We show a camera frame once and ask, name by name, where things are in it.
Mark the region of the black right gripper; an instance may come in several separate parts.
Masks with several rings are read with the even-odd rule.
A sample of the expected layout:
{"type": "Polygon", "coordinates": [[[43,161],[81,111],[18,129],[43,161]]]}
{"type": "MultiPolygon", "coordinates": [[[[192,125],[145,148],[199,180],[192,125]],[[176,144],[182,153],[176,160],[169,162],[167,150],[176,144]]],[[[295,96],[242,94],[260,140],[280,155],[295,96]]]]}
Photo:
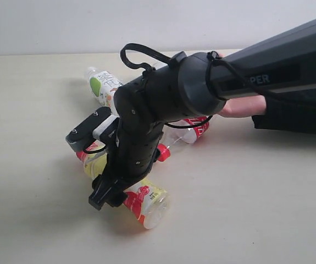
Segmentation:
{"type": "Polygon", "coordinates": [[[158,126],[132,128],[117,120],[104,128],[101,124],[93,137],[107,145],[107,164],[96,180],[89,203],[100,210],[104,203],[120,206],[126,198],[124,190],[144,179],[151,171],[158,145],[158,126]]]}

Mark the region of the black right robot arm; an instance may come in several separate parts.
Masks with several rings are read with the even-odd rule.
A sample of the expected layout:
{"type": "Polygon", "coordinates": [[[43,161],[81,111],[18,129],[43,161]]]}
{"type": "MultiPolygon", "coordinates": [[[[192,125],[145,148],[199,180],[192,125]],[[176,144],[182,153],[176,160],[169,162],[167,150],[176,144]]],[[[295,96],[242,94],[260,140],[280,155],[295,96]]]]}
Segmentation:
{"type": "Polygon", "coordinates": [[[227,57],[178,53],[118,88],[119,116],[101,107],[93,134],[108,149],[103,175],[93,182],[89,203],[120,206],[124,190],[151,170],[163,126],[183,118],[213,116],[226,105],[264,98],[252,113],[259,129],[316,134],[316,19],[227,57]]]}

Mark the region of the black sleeved forearm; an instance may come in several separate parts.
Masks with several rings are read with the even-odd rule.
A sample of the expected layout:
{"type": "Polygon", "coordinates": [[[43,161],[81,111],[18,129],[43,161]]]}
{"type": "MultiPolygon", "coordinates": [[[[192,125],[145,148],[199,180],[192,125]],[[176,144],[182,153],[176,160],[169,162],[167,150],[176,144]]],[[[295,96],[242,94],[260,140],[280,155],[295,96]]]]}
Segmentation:
{"type": "Polygon", "coordinates": [[[265,113],[252,116],[256,129],[316,134],[315,108],[292,105],[271,98],[266,98],[265,102],[265,113]]]}

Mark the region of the open human hand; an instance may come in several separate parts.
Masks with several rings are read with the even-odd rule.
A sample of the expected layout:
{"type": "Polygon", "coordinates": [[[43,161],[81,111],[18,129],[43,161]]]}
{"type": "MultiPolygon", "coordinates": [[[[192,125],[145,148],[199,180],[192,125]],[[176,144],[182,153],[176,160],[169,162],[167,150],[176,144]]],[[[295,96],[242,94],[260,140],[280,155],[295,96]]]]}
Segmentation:
{"type": "Polygon", "coordinates": [[[262,116],[267,108],[265,97],[262,95],[233,98],[227,100],[223,109],[218,113],[224,118],[246,118],[262,116]]]}

